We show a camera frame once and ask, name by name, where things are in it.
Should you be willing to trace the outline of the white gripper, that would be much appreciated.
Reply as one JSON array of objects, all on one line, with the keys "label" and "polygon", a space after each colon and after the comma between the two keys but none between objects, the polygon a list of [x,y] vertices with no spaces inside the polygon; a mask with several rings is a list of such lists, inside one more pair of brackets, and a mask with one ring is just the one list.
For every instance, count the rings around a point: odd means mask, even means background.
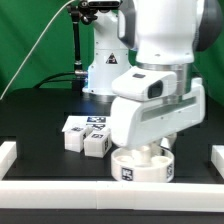
[{"label": "white gripper", "polygon": [[117,146],[136,148],[162,138],[160,146],[171,150],[177,139],[176,132],[204,119],[202,79],[193,78],[191,91],[177,104],[165,105],[162,99],[136,102],[117,97],[112,103],[110,116],[112,142]]}]

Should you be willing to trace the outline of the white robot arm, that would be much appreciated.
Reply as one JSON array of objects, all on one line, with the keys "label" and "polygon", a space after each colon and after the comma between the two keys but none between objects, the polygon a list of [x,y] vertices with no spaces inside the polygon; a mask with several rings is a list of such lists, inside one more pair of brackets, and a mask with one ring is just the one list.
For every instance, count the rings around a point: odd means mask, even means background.
[{"label": "white robot arm", "polygon": [[90,16],[118,13],[95,26],[95,66],[88,70],[88,90],[111,96],[111,137],[134,149],[200,123],[205,92],[191,78],[194,53],[221,33],[217,0],[87,0]]}]

